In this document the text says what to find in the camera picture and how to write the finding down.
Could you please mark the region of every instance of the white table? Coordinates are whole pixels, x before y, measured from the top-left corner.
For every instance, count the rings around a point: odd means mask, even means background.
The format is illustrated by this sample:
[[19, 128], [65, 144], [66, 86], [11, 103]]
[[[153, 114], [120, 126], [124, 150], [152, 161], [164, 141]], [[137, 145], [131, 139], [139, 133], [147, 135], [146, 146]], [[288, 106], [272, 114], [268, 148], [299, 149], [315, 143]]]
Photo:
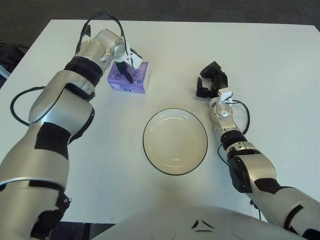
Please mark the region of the white table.
[[[19, 92], [43, 86], [73, 57], [84, 20], [52, 20], [0, 90], [0, 160], [27, 128], [9, 111]], [[63, 221], [118, 223], [156, 204], [205, 204], [254, 217], [249, 198], [232, 186], [217, 156], [219, 142], [209, 118], [208, 99], [195, 96], [200, 71], [217, 61], [234, 99], [247, 104], [246, 135], [274, 164], [281, 185], [320, 200], [320, 34], [314, 26], [122, 21], [130, 45], [152, 67], [146, 94], [111, 90], [108, 72], [91, 101], [96, 116], [69, 147], [66, 194], [72, 198]], [[111, 21], [91, 23], [120, 34]], [[17, 113], [27, 119], [39, 92], [21, 97]], [[208, 151], [194, 171], [171, 176], [156, 170], [143, 151], [146, 123], [160, 110], [190, 111], [208, 134]], [[244, 111], [234, 106], [241, 128]]]

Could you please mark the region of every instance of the floor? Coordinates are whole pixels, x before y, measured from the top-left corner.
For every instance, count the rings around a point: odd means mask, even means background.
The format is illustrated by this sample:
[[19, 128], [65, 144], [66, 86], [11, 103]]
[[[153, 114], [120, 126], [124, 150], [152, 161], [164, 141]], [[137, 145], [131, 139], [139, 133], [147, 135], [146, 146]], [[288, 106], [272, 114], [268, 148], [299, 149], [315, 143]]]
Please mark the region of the floor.
[[[87, 19], [105, 11], [119, 20], [299, 24], [320, 30], [320, 0], [11, 0], [1, 4], [0, 43], [31, 46], [51, 19]], [[50, 240], [87, 240], [109, 227], [61, 222]]]

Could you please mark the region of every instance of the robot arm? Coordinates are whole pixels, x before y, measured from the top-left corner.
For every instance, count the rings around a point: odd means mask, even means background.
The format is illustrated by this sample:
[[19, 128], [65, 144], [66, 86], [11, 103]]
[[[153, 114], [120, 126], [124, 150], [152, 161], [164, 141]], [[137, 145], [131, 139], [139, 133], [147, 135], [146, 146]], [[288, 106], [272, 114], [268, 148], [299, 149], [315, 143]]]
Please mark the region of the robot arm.
[[31, 107], [29, 128], [0, 165], [1, 239], [45, 239], [70, 201], [64, 191], [68, 144], [91, 124], [89, 101], [112, 60], [138, 68], [140, 56], [104, 29], [82, 43], [72, 60], [48, 83]]
[[197, 96], [214, 97], [209, 103], [210, 118], [227, 153], [234, 188], [246, 193], [269, 223], [307, 239], [318, 239], [320, 203], [296, 188], [279, 185], [271, 161], [241, 133], [233, 120], [232, 92], [220, 66], [211, 63], [201, 75], [214, 83], [210, 91], [203, 90], [198, 80]]

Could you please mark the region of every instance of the purple tissue box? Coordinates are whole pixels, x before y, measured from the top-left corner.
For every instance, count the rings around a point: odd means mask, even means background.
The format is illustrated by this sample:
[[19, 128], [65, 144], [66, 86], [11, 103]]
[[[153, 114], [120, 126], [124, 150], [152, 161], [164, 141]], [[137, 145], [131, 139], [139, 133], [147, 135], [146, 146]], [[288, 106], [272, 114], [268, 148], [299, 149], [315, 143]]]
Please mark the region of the purple tissue box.
[[128, 65], [127, 71], [132, 76], [132, 84], [119, 72], [116, 64], [113, 63], [108, 75], [108, 82], [111, 88], [119, 91], [144, 94], [147, 90], [150, 77], [149, 63], [142, 62], [138, 69], [134, 69]]

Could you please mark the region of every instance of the black cable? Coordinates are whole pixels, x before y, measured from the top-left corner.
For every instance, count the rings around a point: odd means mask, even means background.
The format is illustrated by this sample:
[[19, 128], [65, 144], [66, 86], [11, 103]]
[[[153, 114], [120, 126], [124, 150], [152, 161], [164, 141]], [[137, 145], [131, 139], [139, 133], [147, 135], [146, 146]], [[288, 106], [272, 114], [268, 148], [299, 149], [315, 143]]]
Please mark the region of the black cable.
[[218, 155], [219, 155], [219, 158], [222, 160], [222, 162], [224, 162], [227, 166], [229, 166], [229, 164], [228, 164], [228, 163], [222, 158], [222, 156], [220, 155], [219, 150], [220, 150], [221, 146], [222, 146], [222, 144], [220, 144], [220, 146], [218, 147], [217, 153], [218, 153]]
[[[245, 112], [246, 112], [247, 122], [246, 122], [246, 126], [245, 126], [245, 129], [243, 130], [242, 134], [245, 135], [245, 134], [248, 132], [248, 129], [249, 129], [249, 126], [250, 126], [250, 113], [249, 113], [249, 109], [247, 108], [247, 106], [246, 106], [243, 102], [241, 102], [241, 101], [239, 101], [239, 100], [233, 100], [233, 102], [231, 102], [231, 103], [230, 103], [230, 102], [227, 102], [227, 103], [228, 103], [228, 104], [241, 104], [241, 105], [244, 107]], [[219, 158], [220, 158], [227, 166], [229, 166], [229, 164], [227, 163], [227, 161], [225, 161], [225, 160], [221, 157], [221, 155], [220, 155], [219, 150], [220, 150], [221, 146], [222, 146], [222, 144], [220, 144], [220, 146], [219, 146], [218, 149], [217, 149], [218, 156], [219, 156]]]
[[26, 125], [26, 126], [29, 126], [29, 123], [27, 123], [26, 121], [23, 121], [20, 117], [18, 117], [18, 115], [16, 114], [15, 112], [15, 102], [17, 101], [18, 98], [20, 98], [22, 95], [24, 94], [27, 94], [29, 92], [33, 92], [33, 91], [36, 91], [36, 90], [41, 90], [41, 89], [44, 89], [45, 86], [36, 86], [36, 87], [32, 87], [30, 89], [27, 89], [27, 90], [24, 90], [22, 92], [20, 92], [18, 95], [16, 95], [11, 103], [10, 103], [10, 112], [12, 114], [12, 116], [20, 123], [22, 123], [23, 125]]
[[247, 106], [241, 102], [241, 101], [238, 101], [238, 100], [233, 100], [233, 102], [229, 103], [229, 104], [241, 104], [244, 109], [245, 109], [245, 112], [246, 112], [246, 117], [247, 117], [247, 122], [246, 122], [246, 126], [245, 126], [245, 129], [243, 130], [242, 134], [245, 135], [247, 132], [248, 132], [248, 129], [249, 129], [249, 125], [250, 125], [250, 113], [249, 113], [249, 109], [247, 108]]
[[89, 22], [90, 22], [91, 20], [97, 18], [97, 17], [102, 17], [102, 16], [108, 17], [108, 18], [114, 20], [114, 21], [118, 24], [118, 26], [120, 27], [120, 31], [121, 31], [121, 37], [123, 37], [123, 40], [124, 40], [125, 52], [126, 52], [127, 55], [129, 55], [129, 54], [128, 54], [128, 51], [127, 51], [126, 37], [125, 37], [124, 30], [123, 30], [123, 28], [122, 28], [122, 26], [121, 26], [121, 23], [119, 22], [119, 20], [118, 20], [115, 16], [112, 16], [111, 14], [106, 13], [106, 12], [97, 13], [96, 15], [90, 17], [90, 18], [85, 22], [85, 24], [83, 25], [83, 28], [82, 28], [82, 30], [81, 30], [81, 34], [80, 34], [79, 41], [78, 41], [78, 43], [77, 43], [77, 45], [76, 45], [76, 48], [75, 48], [75, 53], [79, 52], [79, 50], [80, 50], [80, 45], [81, 45], [81, 43], [82, 43], [82, 38], [83, 38], [83, 36], [84, 36], [85, 33], [86, 33], [86, 30], [87, 30], [87, 27], [88, 27], [88, 25], [89, 25]]

